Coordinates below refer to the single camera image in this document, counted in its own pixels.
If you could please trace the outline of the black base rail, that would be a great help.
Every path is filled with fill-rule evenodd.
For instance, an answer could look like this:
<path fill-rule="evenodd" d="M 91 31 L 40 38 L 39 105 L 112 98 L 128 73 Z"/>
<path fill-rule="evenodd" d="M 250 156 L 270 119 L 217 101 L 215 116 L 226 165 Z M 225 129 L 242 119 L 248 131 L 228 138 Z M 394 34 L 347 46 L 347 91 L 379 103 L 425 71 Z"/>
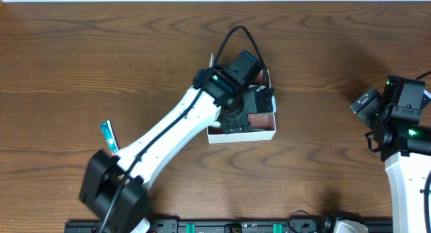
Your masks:
<path fill-rule="evenodd" d="M 391 218 L 363 218 L 338 211 L 324 218 L 296 211 L 286 220 L 180 220 L 158 219 L 150 222 L 150 233 L 282 233 L 282 232 L 370 232 L 390 233 Z"/>

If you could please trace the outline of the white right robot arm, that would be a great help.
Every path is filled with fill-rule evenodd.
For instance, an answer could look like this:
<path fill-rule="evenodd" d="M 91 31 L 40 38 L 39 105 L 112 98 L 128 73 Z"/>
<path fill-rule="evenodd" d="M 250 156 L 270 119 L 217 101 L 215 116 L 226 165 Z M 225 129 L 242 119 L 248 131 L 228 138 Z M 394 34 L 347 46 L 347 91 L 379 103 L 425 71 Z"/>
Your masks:
<path fill-rule="evenodd" d="M 385 164 L 394 232 L 430 231 L 430 128 L 420 124 L 429 103 L 424 81 L 390 75 L 383 92 L 370 88 L 350 106 Z"/>

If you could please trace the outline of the white Pantene tube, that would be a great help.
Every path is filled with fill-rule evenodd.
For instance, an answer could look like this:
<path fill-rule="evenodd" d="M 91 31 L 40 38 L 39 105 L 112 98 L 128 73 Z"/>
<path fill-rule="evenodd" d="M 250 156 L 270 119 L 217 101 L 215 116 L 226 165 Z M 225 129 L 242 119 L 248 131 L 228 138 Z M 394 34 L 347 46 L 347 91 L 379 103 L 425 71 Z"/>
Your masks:
<path fill-rule="evenodd" d="M 210 60 L 209 60 L 209 67 L 213 66 L 214 59 L 215 59 L 215 57 L 214 57 L 213 53 L 211 53 Z"/>

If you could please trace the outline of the teal small packet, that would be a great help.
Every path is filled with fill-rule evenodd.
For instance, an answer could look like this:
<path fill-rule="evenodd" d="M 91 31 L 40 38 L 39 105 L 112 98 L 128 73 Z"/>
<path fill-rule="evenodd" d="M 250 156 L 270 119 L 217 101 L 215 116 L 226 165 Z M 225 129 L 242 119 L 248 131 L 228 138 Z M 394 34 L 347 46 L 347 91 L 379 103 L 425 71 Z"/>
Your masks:
<path fill-rule="evenodd" d="M 112 123 L 110 120 L 104 121 L 100 124 L 100 130 L 108 144 L 108 147 L 112 154 L 116 154 L 119 151 L 119 145 L 112 128 Z"/>

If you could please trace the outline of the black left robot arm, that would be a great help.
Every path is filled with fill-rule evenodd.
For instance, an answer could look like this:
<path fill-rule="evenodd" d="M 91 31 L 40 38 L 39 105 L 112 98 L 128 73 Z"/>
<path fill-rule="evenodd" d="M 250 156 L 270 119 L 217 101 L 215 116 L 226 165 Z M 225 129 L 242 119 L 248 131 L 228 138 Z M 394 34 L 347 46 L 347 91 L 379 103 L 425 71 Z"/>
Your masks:
<path fill-rule="evenodd" d="M 148 193 L 169 161 L 216 121 L 224 133 L 253 133 L 248 116 L 272 114 L 274 105 L 260 56 L 243 50 L 229 65 L 212 60 L 198 70 L 180 102 L 145 135 L 88 161 L 79 200 L 99 217 L 97 232 L 147 232 Z"/>

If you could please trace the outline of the white box with pink interior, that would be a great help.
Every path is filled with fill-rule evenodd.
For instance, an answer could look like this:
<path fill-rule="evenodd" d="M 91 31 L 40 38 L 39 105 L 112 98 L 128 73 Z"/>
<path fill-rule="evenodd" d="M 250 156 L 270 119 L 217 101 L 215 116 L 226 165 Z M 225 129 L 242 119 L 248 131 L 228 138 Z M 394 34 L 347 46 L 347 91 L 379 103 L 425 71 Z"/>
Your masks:
<path fill-rule="evenodd" d="M 269 73 L 260 72 L 255 82 L 251 87 L 258 86 L 261 82 L 264 84 L 259 88 L 265 86 L 266 88 L 272 88 L 270 82 Z M 268 141 L 273 138 L 277 131 L 275 114 L 277 112 L 277 106 L 275 102 L 275 96 L 273 95 L 274 113 L 271 114 L 250 114 L 248 116 L 249 121 L 252 124 L 253 130 L 247 133 L 232 133 L 224 134 L 221 129 L 221 123 L 217 119 L 212 125 L 206 128 L 207 138 L 210 143 L 234 143 L 234 142 L 245 142 L 245 141 Z"/>

